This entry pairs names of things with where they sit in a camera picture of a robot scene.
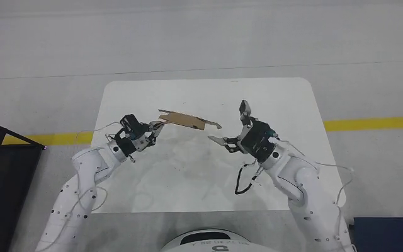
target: white tabletop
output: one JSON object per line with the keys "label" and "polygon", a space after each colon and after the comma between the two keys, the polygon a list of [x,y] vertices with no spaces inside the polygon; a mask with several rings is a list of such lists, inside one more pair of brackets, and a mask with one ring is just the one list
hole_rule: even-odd
{"label": "white tabletop", "polygon": [[[266,173],[249,192],[235,195],[239,167],[254,159],[239,152],[230,154],[207,138],[233,137],[241,132],[241,100],[247,100],[252,116],[270,124],[282,139],[316,161],[335,163],[312,88],[302,78],[115,81],[104,90],[96,129],[131,113],[148,123],[157,120],[159,108],[218,122],[222,129],[165,125],[154,147],[135,152],[136,163],[124,162],[100,184],[109,195],[95,212],[288,209],[286,196]],[[105,133],[114,134],[118,129],[116,125],[95,132],[91,146],[104,144]],[[256,170],[257,166],[243,172],[240,189],[249,184]],[[337,169],[323,167],[320,176],[325,191],[336,199],[342,186]],[[344,203],[342,194],[340,205]]]}

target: yellow floor line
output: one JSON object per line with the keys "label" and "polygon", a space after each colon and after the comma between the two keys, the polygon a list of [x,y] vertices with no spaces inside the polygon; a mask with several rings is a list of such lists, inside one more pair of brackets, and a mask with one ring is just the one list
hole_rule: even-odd
{"label": "yellow floor line", "polygon": [[[394,118],[368,118],[331,120],[323,122],[327,132],[353,131],[353,130],[380,130],[380,129],[403,129],[403,117]],[[58,133],[42,135],[26,135],[27,138],[39,142],[45,146],[66,146],[72,144],[90,144],[93,139],[92,132]],[[12,136],[6,136],[3,144],[23,144],[24,142]]]}

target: gray floor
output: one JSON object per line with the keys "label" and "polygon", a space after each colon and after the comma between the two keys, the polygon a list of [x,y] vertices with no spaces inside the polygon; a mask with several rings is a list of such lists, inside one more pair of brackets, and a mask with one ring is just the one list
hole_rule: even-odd
{"label": "gray floor", "polygon": [[[324,120],[401,117],[401,13],[403,3],[391,0],[3,0],[0,124],[21,134],[93,129],[111,81],[228,77],[304,77]],[[402,133],[328,133],[336,162],[357,171],[346,189],[349,221],[403,215]],[[69,158],[84,147],[44,153],[11,251],[35,249],[73,174]],[[200,227],[305,251],[289,211],[96,214],[81,248],[154,252]]]}

